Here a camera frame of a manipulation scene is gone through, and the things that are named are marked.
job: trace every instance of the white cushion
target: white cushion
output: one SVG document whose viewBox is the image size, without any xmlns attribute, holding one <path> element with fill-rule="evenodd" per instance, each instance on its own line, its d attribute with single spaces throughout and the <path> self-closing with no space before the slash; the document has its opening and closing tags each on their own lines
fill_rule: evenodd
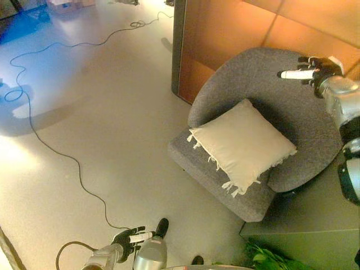
<svg viewBox="0 0 360 270">
<path fill-rule="evenodd" d="M 209 161 L 217 162 L 230 181 L 222 187 L 232 193 L 245 194 L 261 173 L 274 167 L 296 153 L 296 147 L 274 128 L 247 99 L 216 119 L 190 129 L 190 142 L 194 137 L 210 155 Z"/>
</svg>

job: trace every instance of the floor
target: floor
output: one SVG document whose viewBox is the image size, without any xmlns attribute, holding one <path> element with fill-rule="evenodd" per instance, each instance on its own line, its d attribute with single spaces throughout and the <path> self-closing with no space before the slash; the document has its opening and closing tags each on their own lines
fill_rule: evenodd
<svg viewBox="0 0 360 270">
<path fill-rule="evenodd" d="M 0 46 L 0 225 L 28 270 L 55 269 L 59 248 L 83 241 L 100 248 L 119 232 L 104 219 L 104 206 L 79 184 L 71 159 L 41 144 L 28 122 L 25 97 L 7 103 L 19 69 L 9 61 L 52 42 L 100 42 L 137 20 L 151 21 L 163 0 L 131 6 L 97 5 L 51 16 L 35 33 Z M 54 46 L 15 61 L 32 104 L 33 123 L 54 149 L 80 160 L 87 189 L 108 205 L 116 226 L 154 230 L 170 220 L 168 266 L 236 263 L 243 221 L 202 188 L 167 155 L 167 143 L 187 126 L 190 106 L 171 93 L 173 19 L 160 14 L 144 28 L 113 35 L 103 46 Z M 90 256 L 67 248 L 60 266 L 81 269 Z M 130 269 L 132 258 L 116 269 Z"/>
</svg>

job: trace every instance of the orange wall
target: orange wall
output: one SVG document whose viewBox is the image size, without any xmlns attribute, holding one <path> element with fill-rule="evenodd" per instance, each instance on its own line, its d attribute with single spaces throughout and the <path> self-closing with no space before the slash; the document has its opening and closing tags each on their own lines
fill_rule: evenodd
<svg viewBox="0 0 360 270">
<path fill-rule="evenodd" d="M 179 95 L 193 102 L 225 61 L 253 47 L 334 55 L 360 79 L 358 0 L 188 0 Z"/>
</svg>

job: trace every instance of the person's foot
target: person's foot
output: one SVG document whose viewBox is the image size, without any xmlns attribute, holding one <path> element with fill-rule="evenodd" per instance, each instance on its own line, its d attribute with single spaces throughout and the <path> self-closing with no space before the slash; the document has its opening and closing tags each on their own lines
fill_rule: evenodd
<svg viewBox="0 0 360 270">
<path fill-rule="evenodd" d="M 169 228 L 169 221 L 166 218 L 160 220 L 159 224 L 157 225 L 155 236 L 159 236 L 162 239 L 167 234 Z"/>
<path fill-rule="evenodd" d="M 195 266 L 197 264 L 203 265 L 204 264 L 204 259 L 201 256 L 196 256 L 193 260 L 191 265 Z"/>
</svg>

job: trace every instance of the gray armchair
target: gray armchair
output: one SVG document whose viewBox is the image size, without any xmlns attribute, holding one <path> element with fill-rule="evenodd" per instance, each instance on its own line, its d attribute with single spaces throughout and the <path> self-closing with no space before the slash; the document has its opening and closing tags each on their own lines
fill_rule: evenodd
<svg viewBox="0 0 360 270">
<path fill-rule="evenodd" d="M 280 70 L 297 66 L 300 54 L 271 48 L 249 49 L 227 61 L 204 84 L 188 117 L 198 127 L 225 113 L 243 98 L 286 138 L 297 146 L 296 155 L 260 176 L 244 195 L 231 196 L 221 186 L 229 179 L 208 163 L 202 148 L 194 150 L 186 138 L 188 128 L 169 143 L 169 155 L 246 222 L 261 221 L 277 192 L 293 190 L 311 180 L 332 162 L 341 149 L 341 139 L 323 100 L 315 98 L 308 85 L 277 77 Z"/>
</svg>

